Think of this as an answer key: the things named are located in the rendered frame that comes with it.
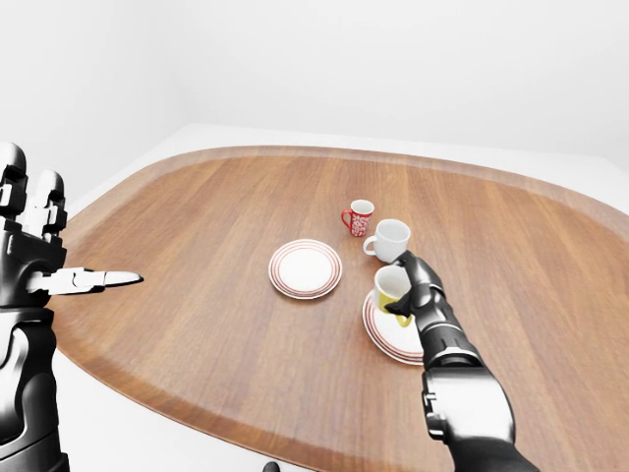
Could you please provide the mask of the yellow and white mug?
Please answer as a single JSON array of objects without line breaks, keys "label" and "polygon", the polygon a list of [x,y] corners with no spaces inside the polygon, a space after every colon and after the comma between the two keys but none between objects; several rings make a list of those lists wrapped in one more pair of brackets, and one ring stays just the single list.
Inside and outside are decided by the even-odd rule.
[{"label": "yellow and white mug", "polygon": [[373,278],[372,302],[374,306],[395,319],[397,324],[406,328],[411,323],[411,318],[389,313],[385,306],[389,303],[399,302],[411,289],[411,282],[406,270],[397,265],[387,265],[378,269]]}]

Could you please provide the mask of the red patterned mug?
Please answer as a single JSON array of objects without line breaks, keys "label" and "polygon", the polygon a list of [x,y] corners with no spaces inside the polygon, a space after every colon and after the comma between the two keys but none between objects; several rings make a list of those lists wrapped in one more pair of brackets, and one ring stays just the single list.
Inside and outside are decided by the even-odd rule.
[{"label": "red patterned mug", "polygon": [[355,237],[366,234],[374,211],[374,204],[368,200],[354,200],[350,207],[341,212],[341,221]]}]

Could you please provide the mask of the white plate with red rings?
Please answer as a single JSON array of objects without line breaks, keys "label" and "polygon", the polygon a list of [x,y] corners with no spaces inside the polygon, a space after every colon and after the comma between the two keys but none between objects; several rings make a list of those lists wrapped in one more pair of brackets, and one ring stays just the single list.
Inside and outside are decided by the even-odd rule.
[{"label": "white plate with red rings", "polygon": [[271,256],[268,276],[282,294],[312,300],[331,292],[343,273],[339,255],[327,244],[314,239],[290,241]]},{"label": "white plate with red rings", "polygon": [[408,325],[400,325],[394,315],[384,313],[373,302],[373,291],[365,298],[362,318],[368,336],[380,351],[401,363],[422,366],[424,349],[414,318]]}]

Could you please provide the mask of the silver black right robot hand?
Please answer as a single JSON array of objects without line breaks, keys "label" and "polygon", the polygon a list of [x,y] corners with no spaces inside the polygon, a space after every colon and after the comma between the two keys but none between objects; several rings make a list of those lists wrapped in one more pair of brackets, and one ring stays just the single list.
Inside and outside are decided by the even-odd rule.
[{"label": "silver black right robot hand", "polygon": [[407,250],[396,258],[393,265],[405,269],[411,288],[399,301],[384,306],[388,313],[406,318],[413,315],[420,335],[437,325],[462,329],[446,299],[441,279],[426,261]]}]

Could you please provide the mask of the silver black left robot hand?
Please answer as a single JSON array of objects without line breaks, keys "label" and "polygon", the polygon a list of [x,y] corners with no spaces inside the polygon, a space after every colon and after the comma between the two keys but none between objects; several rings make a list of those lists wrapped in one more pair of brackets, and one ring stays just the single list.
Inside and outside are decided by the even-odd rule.
[{"label": "silver black left robot hand", "polygon": [[43,307],[53,295],[101,292],[143,282],[132,271],[65,267],[64,182],[45,170],[28,194],[23,150],[0,143],[0,308]]}]

